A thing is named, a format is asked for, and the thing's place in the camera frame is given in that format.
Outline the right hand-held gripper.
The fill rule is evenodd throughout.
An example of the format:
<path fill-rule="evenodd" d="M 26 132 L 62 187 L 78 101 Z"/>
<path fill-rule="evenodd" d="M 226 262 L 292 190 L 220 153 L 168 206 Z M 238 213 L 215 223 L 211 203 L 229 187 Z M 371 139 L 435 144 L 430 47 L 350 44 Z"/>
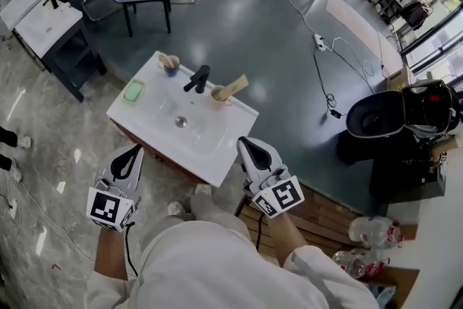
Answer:
<path fill-rule="evenodd" d="M 254 182 L 246 179 L 244 186 L 246 195 L 268 218 L 275 218 L 304 201 L 297 177 L 291 176 L 288 168 L 282 166 L 274 147 L 257 138 L 239 137 L 237 150 L 247 175 L 255 177 L 260 172 L 274 171 Z"/>

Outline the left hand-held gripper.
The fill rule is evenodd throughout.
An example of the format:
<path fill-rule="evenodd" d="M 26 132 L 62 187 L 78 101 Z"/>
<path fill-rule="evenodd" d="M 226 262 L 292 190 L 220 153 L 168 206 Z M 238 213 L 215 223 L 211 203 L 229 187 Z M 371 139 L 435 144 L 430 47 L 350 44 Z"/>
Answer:
<path fill-rule="evenodd" d="M 101 176 L 89 188 L 86 216 L 91 221 L 115 232 L 124 230 L 141 201 L 138 184 L 143 156 L 139 145 L 127 145 L 105 157 Z"/>

